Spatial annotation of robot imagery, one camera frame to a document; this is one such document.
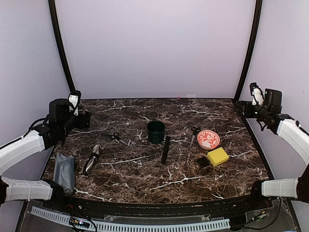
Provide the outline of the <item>small black scissors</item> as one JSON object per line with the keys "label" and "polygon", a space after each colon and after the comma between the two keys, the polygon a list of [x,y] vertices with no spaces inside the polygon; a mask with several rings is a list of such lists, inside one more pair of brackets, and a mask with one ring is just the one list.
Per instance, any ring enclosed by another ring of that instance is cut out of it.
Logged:
{"label": "small black scissors", "polygon": [[129,147],[129,144],[120,137],[118,132],[110,132],[110,138]]}

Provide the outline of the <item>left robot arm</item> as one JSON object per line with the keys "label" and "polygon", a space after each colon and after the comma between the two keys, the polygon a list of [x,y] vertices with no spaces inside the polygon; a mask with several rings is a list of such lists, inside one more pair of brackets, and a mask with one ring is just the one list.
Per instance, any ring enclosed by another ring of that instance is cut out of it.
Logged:
{"label": "left robot arm", "polygon": [[[49,103],[45,118],[34,121],[21,137],[1,146],[0,173],[15,164],[44,150],[64,143],[73,129],[87,129],[91,113],[79,112],[78,105],[67,99],[56,99]],[[68,207],[64,189],[53,180],[26,181],[1,176],[0,202],[15,200],[45,200],[58,211]]]}

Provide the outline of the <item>grey zipper pouch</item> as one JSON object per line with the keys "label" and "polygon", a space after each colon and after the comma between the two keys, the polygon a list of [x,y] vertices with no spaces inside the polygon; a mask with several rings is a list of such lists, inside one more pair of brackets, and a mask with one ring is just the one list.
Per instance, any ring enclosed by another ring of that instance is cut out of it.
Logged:
{"label": "grey zipper pouch", "polygon": [[56,154],[53,181],[60,185],[65,194],[72,194],[75,186],[75,157]]}

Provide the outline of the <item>long black-handled scissors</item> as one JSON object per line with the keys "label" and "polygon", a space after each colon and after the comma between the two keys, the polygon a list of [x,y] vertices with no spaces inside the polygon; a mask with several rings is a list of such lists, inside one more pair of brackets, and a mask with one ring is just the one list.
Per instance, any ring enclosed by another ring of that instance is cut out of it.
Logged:
{"label": "long black-handled scissors", "polygon": [[189,148],[192,147],[192,144],[193,144],[193,142],[194,142],[194,139],[195,139],[195,137],[198,135],[198,133],[201,131],[201,129],[200,129],[200,127],[195,127],[195,126],[193,126],[193,127],[191,128],[191,131],[192,131],[192,137],[191,137],[191,142],[190,142],[190,147],[189,147]]}

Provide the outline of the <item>silver hair clipper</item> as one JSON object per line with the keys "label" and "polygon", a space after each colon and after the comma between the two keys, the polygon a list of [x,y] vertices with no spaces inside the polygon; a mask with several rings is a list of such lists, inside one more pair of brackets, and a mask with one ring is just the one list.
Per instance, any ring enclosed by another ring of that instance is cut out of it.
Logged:
{"label": "silver hair clipper", "polygon": [[95,164],[97,163],[100,155],[102,152],[102,147],[100,144],[96,144],[94,148],[92,149],[92,153],[89,156],[87,162],[85,163],[83,167],[83,175],[88,176],[92,172]]}

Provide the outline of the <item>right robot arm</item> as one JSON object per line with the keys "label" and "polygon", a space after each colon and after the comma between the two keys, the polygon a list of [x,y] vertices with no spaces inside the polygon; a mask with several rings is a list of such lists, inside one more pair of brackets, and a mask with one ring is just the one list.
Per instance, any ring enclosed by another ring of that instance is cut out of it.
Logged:
{"label": "right robot arm", "polygon": [[261,130],[271,130],[286,141],[306,164],[298,178],[262,180],[254,182],[246,205],[256,210],[265,202],[265,197],[292,198],[309,202],[309,134],[298,120],[282,111],[282,92],[275,89],[262,91],[256,83],[250,84],[252,101],[236,103],[236,112],[245,118],[254,118]]}

